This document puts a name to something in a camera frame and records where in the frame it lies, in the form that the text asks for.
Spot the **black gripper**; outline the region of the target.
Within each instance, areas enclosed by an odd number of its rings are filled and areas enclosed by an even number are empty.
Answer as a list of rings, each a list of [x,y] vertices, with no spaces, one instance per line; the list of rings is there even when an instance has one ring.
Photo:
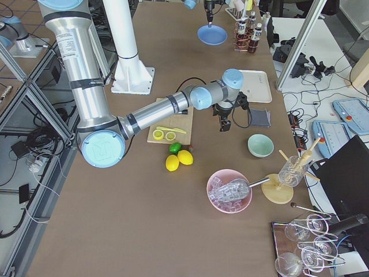
[[[208,22],[208,26],[211,27],[213,24],[213,9],[216,5],[223,5],[223,0],[204,0],[204,9],[206,12],[206,18]]]
[[[230,130],[231,122],[228,120],[230,113],[233,113],[237,107],[241,107],[248,113],[248,98],[243,92],[239,92],[236,99],[226,100],[223,104],[216,103],[212,106],[213,116],[218,116],[220,122],[220,132]]]

